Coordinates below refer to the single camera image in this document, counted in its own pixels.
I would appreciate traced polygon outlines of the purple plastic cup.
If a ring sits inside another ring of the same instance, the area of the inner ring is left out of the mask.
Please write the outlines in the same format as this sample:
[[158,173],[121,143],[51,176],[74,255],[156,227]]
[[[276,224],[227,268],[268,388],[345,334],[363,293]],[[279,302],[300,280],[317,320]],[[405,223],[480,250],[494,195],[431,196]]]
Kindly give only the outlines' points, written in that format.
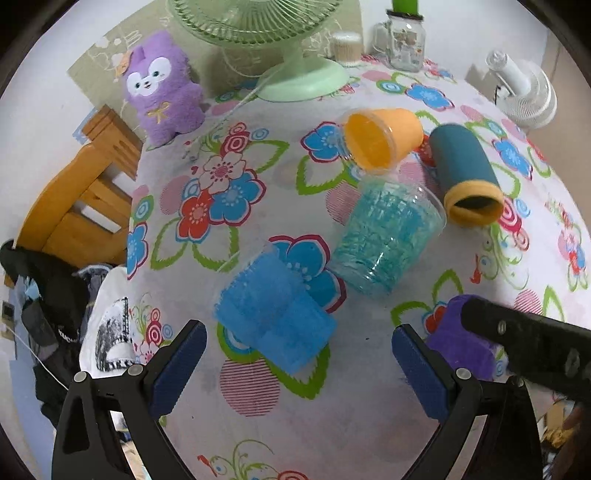
[[462,326],[464,304],[476,295],[458,295],[438,302],[423,316],[426,344],[439,352],[453,369],[466,368],[479,380],[499,380],[506,374],[508,358],[502,347],[469,332]]

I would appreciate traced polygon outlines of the blue plastic cup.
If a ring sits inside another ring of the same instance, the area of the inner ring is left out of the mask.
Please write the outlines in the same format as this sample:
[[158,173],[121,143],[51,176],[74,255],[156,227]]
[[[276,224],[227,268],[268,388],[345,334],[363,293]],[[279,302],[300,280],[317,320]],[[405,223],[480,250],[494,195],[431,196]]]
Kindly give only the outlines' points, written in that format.
[[337,322],[266,243],[219,291],[215,319],[243,345],[294,375],[328,346]]

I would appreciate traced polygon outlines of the dark teal yellow-rimmed cup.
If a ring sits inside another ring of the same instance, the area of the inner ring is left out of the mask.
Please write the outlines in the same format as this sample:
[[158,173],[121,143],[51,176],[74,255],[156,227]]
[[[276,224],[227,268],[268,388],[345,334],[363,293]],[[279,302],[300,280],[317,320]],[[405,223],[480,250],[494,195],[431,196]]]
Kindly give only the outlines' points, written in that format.
[[436,127],[429,137],[448,219],[463,227],[495,223],[504,194],[477,137],[459,124]]

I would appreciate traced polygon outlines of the teal green plastic cup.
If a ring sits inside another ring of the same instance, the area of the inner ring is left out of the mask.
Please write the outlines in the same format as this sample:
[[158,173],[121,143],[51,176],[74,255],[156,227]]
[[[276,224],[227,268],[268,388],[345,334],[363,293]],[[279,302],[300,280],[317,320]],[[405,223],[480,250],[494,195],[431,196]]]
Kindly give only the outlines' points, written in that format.
[[446,223],[428,187],[396,175],[367,175],[328,268],[362,294],[387,296]]

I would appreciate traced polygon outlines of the green jar lid cup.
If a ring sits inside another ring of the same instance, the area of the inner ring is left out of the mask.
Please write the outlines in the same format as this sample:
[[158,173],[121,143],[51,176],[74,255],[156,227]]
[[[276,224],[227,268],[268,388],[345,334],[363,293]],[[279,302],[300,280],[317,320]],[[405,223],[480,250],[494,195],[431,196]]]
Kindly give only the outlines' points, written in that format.
[[393,11],[403,15],[417,16],[419,14],[419,1],[393,0]]

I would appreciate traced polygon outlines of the white printed cloth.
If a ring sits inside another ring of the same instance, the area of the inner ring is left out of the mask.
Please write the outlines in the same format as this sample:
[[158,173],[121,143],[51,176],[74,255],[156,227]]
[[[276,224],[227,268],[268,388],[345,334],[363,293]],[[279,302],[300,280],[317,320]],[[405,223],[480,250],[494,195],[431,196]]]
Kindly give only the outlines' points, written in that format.
[[121,375],[135,363],[131,335],[127,273],[122,266],[102,281],[79,353],[79,366],[93,379]]

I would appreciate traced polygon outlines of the dark clothes pile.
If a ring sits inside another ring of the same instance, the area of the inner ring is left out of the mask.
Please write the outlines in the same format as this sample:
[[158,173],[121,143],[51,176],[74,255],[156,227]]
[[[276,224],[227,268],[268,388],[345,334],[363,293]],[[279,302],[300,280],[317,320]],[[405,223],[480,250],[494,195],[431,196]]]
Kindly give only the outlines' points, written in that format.
[[67,387],[80,371],[79,355],[94,301],[113,266],[96,263],[77,269],[12,240],[1,246],[1,266],[24,288],[21,322],[36,356],[35,395],[43,416],[56,426]]

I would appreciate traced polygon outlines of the orange wooden chair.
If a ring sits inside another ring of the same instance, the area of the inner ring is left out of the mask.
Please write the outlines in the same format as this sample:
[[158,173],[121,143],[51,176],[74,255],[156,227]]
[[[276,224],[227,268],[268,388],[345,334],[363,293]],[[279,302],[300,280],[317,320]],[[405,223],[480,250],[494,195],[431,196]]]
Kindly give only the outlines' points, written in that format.
[[106,170],[115,166],[135,179],[142,141],[107,105],[82,133],[89,143],[41,192],[15,244],[78,268],[122,264],[131,197],[107,178]]

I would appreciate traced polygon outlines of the floral tablecloth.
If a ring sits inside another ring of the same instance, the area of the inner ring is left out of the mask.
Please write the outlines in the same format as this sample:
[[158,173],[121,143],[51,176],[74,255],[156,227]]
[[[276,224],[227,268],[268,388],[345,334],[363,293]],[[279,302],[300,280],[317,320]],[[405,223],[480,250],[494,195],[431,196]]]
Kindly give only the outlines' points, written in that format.
[[[481,143],[504,194],[496,223],[448,224],[386,297],[328,268],[358,199],[361,170],[337,144],[356,109],[403,108],[426,132],[455,123]],[[337,322],[294,375],[212,316],[216,287],[269,243]],[[198,479],[398,479],[435,430],[391,352],[393,330],[460,294],[590,324],[590,235],[540,150],[466,81],[434,62],[405,73],[375,58],[341,91],[301,103],[232,89],[197,131],[145,146],[128,230],[127,296],[136,359],[190,319],[207,346],[164,430]]]

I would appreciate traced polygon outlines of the white standing fan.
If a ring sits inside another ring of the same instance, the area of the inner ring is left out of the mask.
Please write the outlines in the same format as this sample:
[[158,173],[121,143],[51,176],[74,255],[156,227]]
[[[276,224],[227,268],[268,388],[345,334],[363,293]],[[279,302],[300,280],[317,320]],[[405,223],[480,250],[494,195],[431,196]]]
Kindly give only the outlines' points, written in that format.
[[497,105],[518,127],[539,129],[554,119],[557,95],[540,66],[528,60],[513,60],[501,50],[490,51],[486,64],[508,91]]

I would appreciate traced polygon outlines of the purple plush toy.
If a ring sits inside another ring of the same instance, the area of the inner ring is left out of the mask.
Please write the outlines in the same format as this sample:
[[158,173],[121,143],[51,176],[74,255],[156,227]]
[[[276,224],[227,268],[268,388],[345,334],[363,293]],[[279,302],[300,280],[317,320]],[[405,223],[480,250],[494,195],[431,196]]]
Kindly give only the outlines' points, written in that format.
[[153,33],[125,53],[116,73],[150,146],[161,147],[204,124],[204,91],[191,80],[188,57],[168,31]]

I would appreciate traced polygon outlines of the beige patterned board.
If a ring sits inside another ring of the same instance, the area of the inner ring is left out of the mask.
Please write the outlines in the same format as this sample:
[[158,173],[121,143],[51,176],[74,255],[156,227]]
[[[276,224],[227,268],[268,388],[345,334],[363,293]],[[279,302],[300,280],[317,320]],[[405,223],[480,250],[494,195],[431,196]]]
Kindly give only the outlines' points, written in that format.
[[148,100],[183,82],[208,96],[256,80],[288,48],[328,57],[332,33],[362,30],[356,1],[153,1],[68,70],[96,106]]

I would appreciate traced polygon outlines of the glass mason jar mug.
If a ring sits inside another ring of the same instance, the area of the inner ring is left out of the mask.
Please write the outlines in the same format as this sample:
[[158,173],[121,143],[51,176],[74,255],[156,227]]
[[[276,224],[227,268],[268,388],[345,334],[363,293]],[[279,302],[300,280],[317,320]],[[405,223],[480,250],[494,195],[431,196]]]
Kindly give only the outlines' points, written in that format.
[[388,64],[401,71],[420,72],[424,65],[426,31],[419,14],[387,11],[387,19],[374,27],[373,48]]

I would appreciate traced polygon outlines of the cotton swab container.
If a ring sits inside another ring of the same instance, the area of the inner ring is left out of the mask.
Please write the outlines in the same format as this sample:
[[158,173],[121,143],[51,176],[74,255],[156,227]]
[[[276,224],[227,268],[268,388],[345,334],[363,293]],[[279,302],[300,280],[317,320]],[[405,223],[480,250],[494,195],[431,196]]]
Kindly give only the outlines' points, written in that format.
[[335,31],[331,36],[332,56],[342,66],[359,65],[363,55],[363,37],[360,33]]

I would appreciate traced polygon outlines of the green desk fan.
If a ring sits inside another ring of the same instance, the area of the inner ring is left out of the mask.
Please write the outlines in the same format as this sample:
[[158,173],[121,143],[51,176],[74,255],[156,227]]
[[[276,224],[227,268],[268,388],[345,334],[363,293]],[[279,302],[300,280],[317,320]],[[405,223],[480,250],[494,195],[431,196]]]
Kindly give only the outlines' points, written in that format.
[[338,10],[339,1],[171,1],[172,13],[193,36],[222,48],[279,48],[283,62],[267,69],[256,95],[290,103],[327,96],[349,82],[334,60],[304,55],[301,42]]

